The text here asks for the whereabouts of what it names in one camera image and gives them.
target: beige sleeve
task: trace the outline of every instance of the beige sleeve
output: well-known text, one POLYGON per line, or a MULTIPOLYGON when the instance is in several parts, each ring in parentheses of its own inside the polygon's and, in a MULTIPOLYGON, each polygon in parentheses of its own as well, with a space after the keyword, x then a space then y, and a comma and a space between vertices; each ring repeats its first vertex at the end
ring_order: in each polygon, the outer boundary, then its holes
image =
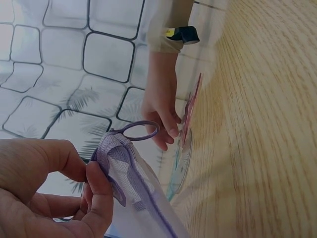
POLYGON ((159 0, 157 10, 150 21, 147 41, 150 51, 179 53, 183 42, 172 41, 165 36, 167 28, 188 26, 194 0, 159 0))

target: mesh bag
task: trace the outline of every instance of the mesh bag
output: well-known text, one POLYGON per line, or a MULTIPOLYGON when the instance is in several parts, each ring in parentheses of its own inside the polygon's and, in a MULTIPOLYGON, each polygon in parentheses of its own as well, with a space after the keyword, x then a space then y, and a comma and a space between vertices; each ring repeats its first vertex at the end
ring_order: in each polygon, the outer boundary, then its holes
POLYGON ((188 238, 152 169, 132 142, 107 132, 91 161, 97 161, 111 183, 113 224, 122 238, 188 238))

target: tiled floor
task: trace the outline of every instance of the tiled floor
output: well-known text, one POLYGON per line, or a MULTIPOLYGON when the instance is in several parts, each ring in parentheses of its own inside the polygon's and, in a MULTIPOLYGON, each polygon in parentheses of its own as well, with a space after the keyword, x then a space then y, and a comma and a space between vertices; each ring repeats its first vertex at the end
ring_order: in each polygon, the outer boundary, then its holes
MULTIPOLYGON (((1 0, 0 138, 68 139, 88 160, 106 130, 141 119, 154 2, 1 0)), ((195 4, 192 23, 202 9, 211 11, 195 4)), ((177 62, 180 114, 199 74, 201 58, 190 47, 177 62)), ((150 140, 135 146, 158 174, 162 152, 150 140)), ((79 184, 65 180, 53 173, 40 191, 80 195, 79 184)))

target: wood grain surface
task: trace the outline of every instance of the wood grain surface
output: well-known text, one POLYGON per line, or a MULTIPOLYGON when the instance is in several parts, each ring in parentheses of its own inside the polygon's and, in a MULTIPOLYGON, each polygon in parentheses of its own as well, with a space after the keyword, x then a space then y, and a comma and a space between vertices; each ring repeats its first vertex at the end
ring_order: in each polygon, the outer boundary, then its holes
POLYGON ((317 2, 232 0, 214 14, 172 205, 194 238, 317 237, 317 2))

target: child's arm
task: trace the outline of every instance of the child's arm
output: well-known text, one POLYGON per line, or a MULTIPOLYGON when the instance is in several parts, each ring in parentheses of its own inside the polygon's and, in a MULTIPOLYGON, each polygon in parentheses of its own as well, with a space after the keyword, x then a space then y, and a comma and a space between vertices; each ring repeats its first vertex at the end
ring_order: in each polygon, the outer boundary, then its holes
POLYGON ((181 122, 175 112, 175 65, 183 48, 182 41, 170 40, 165 33, 168 28, 188 26, 193 3, 194 0, 160 0, 148 30, 149 72, 142 115, 161 125, 154 141, 162 150, 167 150, 167 144, 174 142, 173 138, 178 136, 177 124, 181 122))
POLYGON ((166 29, 188 26, 194 0, 160 0, 150 21, 147 39, 151 52, 179 53, 182 41, 172 41, 165 36, 166 29))

